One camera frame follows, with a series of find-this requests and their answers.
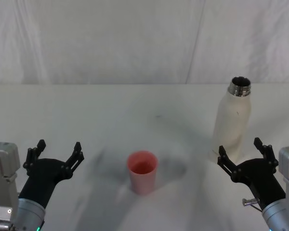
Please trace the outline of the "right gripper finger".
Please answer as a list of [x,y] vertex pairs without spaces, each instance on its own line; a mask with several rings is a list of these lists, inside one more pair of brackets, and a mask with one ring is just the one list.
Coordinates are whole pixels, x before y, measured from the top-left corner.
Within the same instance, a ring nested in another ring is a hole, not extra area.
[[230,176],[232,182],[242,183],[242,168],[229,159],[222,145],[219,146],[219,155],[217,164]]
[[254,146],[261,153],[263,158],[266,160],[272,173],[276,173],[276,167],[278,166],[278,160],[275,157],[272,145],[264,145],[259,137],[254,139]]

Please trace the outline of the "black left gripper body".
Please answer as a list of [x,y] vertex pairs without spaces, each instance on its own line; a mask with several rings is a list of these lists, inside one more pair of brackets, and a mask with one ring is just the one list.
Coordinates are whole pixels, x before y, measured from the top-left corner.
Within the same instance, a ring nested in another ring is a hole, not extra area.
[[56,159],[43,158],[31,163],[26,161],[23,167],[28,179],[19,198],[36,202],[43,208],[47,207],[56,185],[72,177],[72,169]]

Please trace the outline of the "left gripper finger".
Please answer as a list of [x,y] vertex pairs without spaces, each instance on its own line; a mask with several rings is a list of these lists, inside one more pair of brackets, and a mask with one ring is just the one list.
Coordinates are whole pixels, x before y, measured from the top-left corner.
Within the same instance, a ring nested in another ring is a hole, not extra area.
[[80,142],[76,142],[74,146],[74,151],[67,161],[61,166],[61,177],[64,180],[70,179],[73,176],[73,172],[84,160],[84,155],[82,152],[82,147]]
[[26,170],[26,174],[29,176],[31,169],[38,161],[40,154],[44,151],[46,143],[44,139],[39,140],[38,144],[34,148],[28,148],[26,161],[23,164],[23,168]]

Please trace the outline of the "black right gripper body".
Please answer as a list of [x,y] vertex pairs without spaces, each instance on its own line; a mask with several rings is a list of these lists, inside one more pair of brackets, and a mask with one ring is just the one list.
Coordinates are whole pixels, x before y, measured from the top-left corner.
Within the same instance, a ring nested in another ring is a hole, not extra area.
[[263,210],[271,203],[286,198],[285,191],[274,176],[277,166],[277,160],[247,160],[234,168],[233,182],[247,185]]

